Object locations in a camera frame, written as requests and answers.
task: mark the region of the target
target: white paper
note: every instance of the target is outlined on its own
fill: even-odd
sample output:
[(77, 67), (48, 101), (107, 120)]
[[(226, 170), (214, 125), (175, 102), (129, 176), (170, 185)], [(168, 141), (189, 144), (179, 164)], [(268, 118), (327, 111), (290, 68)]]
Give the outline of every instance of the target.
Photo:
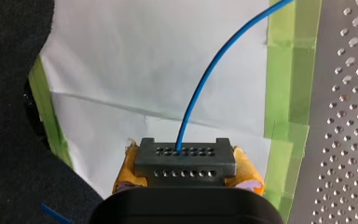
[[(53, 93), (52, 97), (75, 171), (104, 198), (112, 193), (129, 138), (137, 143), (143, 137), (174, 142), (180, 126), (180, 120), (149, 117), (65, 94)], [(190, 123), (185, 141), (215, 142), (217, 137), (228, 137), (232, 146), (241, 146), (265, 176), (269, 139)]]
[[(55, 4), (52, 32), (41, 52), (55, 112), (76, 161), (75, 171), (106, 196), (127, 138), (141, 139), (147, 133), (157, 139), (175, 136), (174, 127), (169, 133), (149, 132), (157, 124), (145, 118), (174, 120), (173, 126), (178, 126), (212, 57), (269, 1), (56, 0)], [(216, 66), (191, 117), (194, 123), (218, 130), (212, 133), (231, 130), (235, 136), (262, 139), (266, 42), (264, 20)], [(83, 100), (70, 103), (73, 100), (64, 100), (69, 96)], [(100, 107), (119, 112), (92, 111)], [(75, 118), (76, 122), (67, 121)], [(189, 136), (189, 132), (186, 139), (209, 134)], [(241, 141), (249, 148), (256, 148), (256, 142), (253, 146)]]

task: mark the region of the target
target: blue cable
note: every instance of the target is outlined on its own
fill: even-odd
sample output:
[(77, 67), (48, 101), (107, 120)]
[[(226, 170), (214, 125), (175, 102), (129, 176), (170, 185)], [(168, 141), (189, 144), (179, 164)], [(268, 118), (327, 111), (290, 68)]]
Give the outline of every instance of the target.
[(281, 0), (280, 2), (276, 3), (275, 5), (267, 8), (260, 14), (253, 17), (251, 20), (246, 22), (240, 30), (237, 31), (229, 40), (226, 42), (225, 45), (217, 52), (217, 54), (214, 56), (211, 63), (208, 65), (207, 69), (205, 70), (204, 74), (202, 75), (202, 78), (199, 82), (199, 85), (197, 86), (196, 90), (193, 93), (193, 96), (191, 97), (190, 103), (187, 106), (185, 115), (182, 120), (182, 124), (180, 126), (179, 134), (176, 139), (175, 148), (176, 151), (180, 151), (182, 148), (182, 141), (183, 136), (185, 135), (186, 126), (188, 124), (188, 120), (190, 119), (190, 115), (194, 109), (194, 105), (196, 104), (197, 100), (199, 99), (200, 93), (202, 91), (202, 88), (205, 85), (205, 82), (208, 80), (209, 75), (212, 73), (214, 67), (219, 62), (219, 60), (223, 57), (223, 55), (227, 52), (227, 50), (250, 28), (252, 28), (254, 25), (256, 25), (258, 22), (266, 18), (267, 16), (271, 15), (272, 13), (276, 12), (277, 10), (281, 9), (282, 7), (285, 7), (289, 3), (293, 2), (293, 0)]

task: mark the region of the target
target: green masking tape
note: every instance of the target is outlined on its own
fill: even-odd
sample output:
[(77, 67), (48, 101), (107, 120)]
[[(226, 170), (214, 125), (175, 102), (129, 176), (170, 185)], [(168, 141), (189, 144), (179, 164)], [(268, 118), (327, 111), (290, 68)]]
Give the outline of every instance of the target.
[(29, 82), (39, 116), (46, 130), (50, 150), (72, 168), (68, 146), (54, 113), (48, 81), (46, 80), (45, 70), (43, 69), (40, 57), (37, 57), (34, 63), (34, 67), (29, 75)]

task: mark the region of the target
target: black object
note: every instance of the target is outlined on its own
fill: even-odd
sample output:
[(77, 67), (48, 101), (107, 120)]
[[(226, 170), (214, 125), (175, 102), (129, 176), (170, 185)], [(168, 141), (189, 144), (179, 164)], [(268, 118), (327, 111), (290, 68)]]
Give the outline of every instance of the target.
[(228, 138), (217, 138), (216, 143), (183, 143), (180, 152), (174, 145), (142, 139), (135, 174), (146, 177), (150, 187), (224, 186), (225, 178), (236, 174)]
[(103, 199), (46, 150), (23, 106), (24, 84), (50, 32), (53, 0), (0, 0), (0, 223), (56, 223), (44, 203), (87, 223)]
[(91, 224), (283, 224), (264, 198), (235, 188), (136, 188), (112, 195)]
[(45, 148), (49, 150), (50, 146), (48, 145), (48, 137), (46, 136), (43, 122), (39, 117), (39, 111), (37, 110), (36, 101), (34, 100), (34, 95), (32, 94), (30, 82), (28, 80), (25, 83), (22, 102), (24, 104), (25, 113), (27, 114), (34, 133), (36, 134), (39, 141), (43, 143)]

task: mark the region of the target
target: black fabric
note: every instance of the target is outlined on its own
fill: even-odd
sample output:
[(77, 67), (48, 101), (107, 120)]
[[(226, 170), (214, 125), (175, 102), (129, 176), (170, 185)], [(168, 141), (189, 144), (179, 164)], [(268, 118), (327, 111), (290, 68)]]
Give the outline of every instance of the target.
[(50, 32), (53, 8), (52, 0), (0, 0), (0, 223), (52, 222), (39, 203), (86, 223), (102, 201), (37, 140), (23, 108), (24, 85)]

